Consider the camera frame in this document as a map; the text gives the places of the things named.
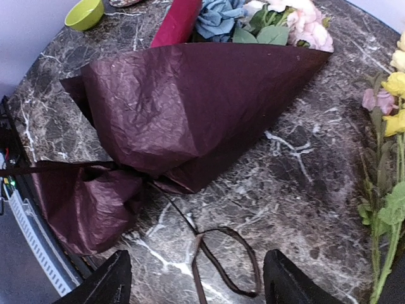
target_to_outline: gray floor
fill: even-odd
[[[6,205],[0,217],[0,304],[50,304],[58,298]]]

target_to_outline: gray marble surface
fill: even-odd
[[[371,265],[368,231],[356,206],[359,154],[370,131],[361,110],[360,75],[389,71],[399,35],[344,0],[317,0],[332,16],[335,54],[294,105],[228,172],[195,195],[172,196],[181,210],[207,229],[229,225],[263,261],[281,249],[323,289],[344,303],[366,303]],[[108,8],[94,29],[64,28],[40,54],[9,103],[30,159],[106,160],[95,130],[58,79],[86,63],[120,51],[147,48],[169,1]],[[194,237],[159,195],[140,214],[135,229],[99,255],[117,248],[132,256],[132,303],[197,303],[190,271]],[[247,255],[219,235],[207,238],[230,276],[252,286]],[[212,265],[199,258],[210,303],[264,303],[233,294]]]

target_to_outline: yellow bowl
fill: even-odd
[[[66,16],[65,25],[74,30],[88,30],[100,21],[103,14],[103,0],[81,0]]]

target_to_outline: white wall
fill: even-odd
[[[78,0],[0,0],[0,98],[10,95]],[[405,0],[349,0],[398,32]]]

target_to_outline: red object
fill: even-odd
[[[174,0],[152,41],[151,48],[187,42],[202,5],[201,0]]]

